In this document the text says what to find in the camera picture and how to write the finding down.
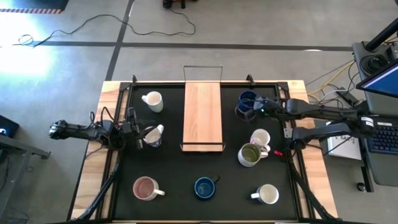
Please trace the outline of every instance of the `black table mat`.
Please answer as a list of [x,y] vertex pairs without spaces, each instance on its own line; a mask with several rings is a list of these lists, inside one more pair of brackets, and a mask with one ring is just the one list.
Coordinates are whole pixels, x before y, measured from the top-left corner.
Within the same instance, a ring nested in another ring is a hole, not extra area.
[[[139,119],[156,120],[164,125],[162,145],[144,146],[138,151],[131,143],[126,148],[116,191],[115,220],[296,220],[294,197],[290,187],[287,164],[272,152],[284,145],[283,127],[275,119],[258,116],[246,123],[235,116],[234,108],[246,86],[221,86],[221,115],[224,152],[182,152],[185,89],[167,86],[138,86],[134,90],[133,105]],[[153,113],[141,100],[150,91],[162,94],[164,109]],[[262,96],[275,96],[275,87],[255,88]],[[271,153],[254,167],[243,167],[238,162],[238,151],[249,142],[257,128],[271,135]],[[134,181],[141,176],[155,179],[165,196],[158,195],[146,202],[132,193]],[[196,198],[193,185],[199,177],[221,179],[216,184],[215,196],[209,201]],[[279,191],[273,205],[250,199],[250,194],[263,184],[272,184]]]

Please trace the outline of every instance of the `dark blue mug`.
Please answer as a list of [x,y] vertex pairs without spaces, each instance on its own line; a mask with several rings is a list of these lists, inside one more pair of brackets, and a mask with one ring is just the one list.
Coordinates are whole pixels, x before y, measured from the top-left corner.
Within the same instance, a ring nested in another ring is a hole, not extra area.
[[256,99],[256,97],[257,97],[257,94],[253,91],[242,92],[241,95],[239,96],[238,109],[242,113],[245,113],[245,112],[253,109],[254,100]]
[[199,199],[208,200],[211,199],[216,192],[216,184],[220,177],[209,178],[200,177],[193,186],[195,194]]

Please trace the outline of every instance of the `table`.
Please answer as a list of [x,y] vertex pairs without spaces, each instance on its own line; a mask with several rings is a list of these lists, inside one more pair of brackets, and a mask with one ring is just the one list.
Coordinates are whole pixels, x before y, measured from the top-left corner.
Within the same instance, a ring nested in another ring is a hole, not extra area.
[[[176,81],[162,81],[161,83],[166,82],[176,82]],[[231,81],[228,82],[248,82],[248,81]],[[300,100],[305,100],[308,102],[307,92],[305,89],[305,85],[303,80],[260,80],[256,81],[256,83],[261,82],[287,82],[289,85],[290,97],[296,98]],[[159,83],[158,81],[138,81],[138,83]],[[119,95],[119,86],[120,82],[104,82],[101,97],[99,99],[98,108],[96,114],[101,113],[102,107],[106,106],[111,114],[115,113],[116,110],[116,102],[118,100]],[[120,121],[124,117],[124,109],[125,102],[127,102],[127,96],[124,95],[122,99],[122,108],[120,112]],[[306,128],[314,128],[313,119],[307,118],[303,120],[297,120],[296,125],[298,127],[306,127]],[[312,141],[310,144],[319,146],[318,141]],[[97,142],[89,142],[86,153],[90,153],[100,146]],[[335,202],[333,200],[333,195],[330,188],[330,183],[328,180],[328,176],[326,173],[325,163],[323,161],[323,156],[321,150],[315,147],[307,146],[303,151],[303,159],[305,164],[305,170],[307,173],[308,183],[311,188],[311,191],[315,194],[316,198],[320,201],[320,203],[326,208],[326,210],[337,217],[337,211],[335,207]],[[112,163],[115,163],[117,153],[116,151],[112,152],[114,156],[112,157]],[[76,191],[74,194],[74,198],[71,204],[71,209],[69,213],[69,217],[76,218],[80,216],[85,209],[89,206],[89,204],[93,201],[95,196],[101,187],[101,182],[103,180],[105,160],[106,160],[107,151],[100,150],[97,153],[92,154],[86,161],[82,164],[81,174],[78,179]],[[297,170],[300,170],[297,161],[295,161],[295,165]],[[104,198],[104,206],[102,210],[102,216],[105,217],[108,214],[108,208],[110,203],[110,192],[108,191]],[[300,203],[303,209],[304,217],[309,217],[307,203],[303,192],[300,190]]]

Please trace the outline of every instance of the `monitor screen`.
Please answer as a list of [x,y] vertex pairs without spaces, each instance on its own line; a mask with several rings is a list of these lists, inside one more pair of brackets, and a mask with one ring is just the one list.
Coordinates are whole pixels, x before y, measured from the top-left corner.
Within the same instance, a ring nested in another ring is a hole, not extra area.
[[356,88],[398,98],[398,61],[390,63],[375,75],[363,80]]

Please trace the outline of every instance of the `black floor stripe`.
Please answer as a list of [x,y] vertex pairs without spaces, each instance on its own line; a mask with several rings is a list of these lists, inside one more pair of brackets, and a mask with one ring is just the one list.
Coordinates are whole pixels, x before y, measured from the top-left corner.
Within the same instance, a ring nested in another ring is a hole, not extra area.
[[243,50],[321,50],[352,52],[351,47],[298,46],[298,45],[251,45],[251,44],[175,44],[175,43],[122,43],[122,47],[191,48],[191,49],[243,49]]
[[[129,13],[130,13],[131,6],[132,6],[133,2],[134,2],[134,0],[129,0],[129,2],[127,4],[126,12],[124,13],[124,18],[123,18],[124,22],[127,22],[127,23],[129,22]],[[114,68],[116,67],[116,62],[118,61],[118,57],[119,57],[119,53],[120,53],[120,48],[122,46],[124,34],[126,33],[126,28],[127,28],[127,24],[123,23],[121,28],[120,28],[120,32],[119,32],[119,35],[118,35],[118,40],[116,41],[116,46],[114,47],[114,50],[113,50],[113,54],[112,54],[112,57],[111,57],[111,62],[109,63],[108,71],[106,72],[105,81],[111,81],[112,80]]]

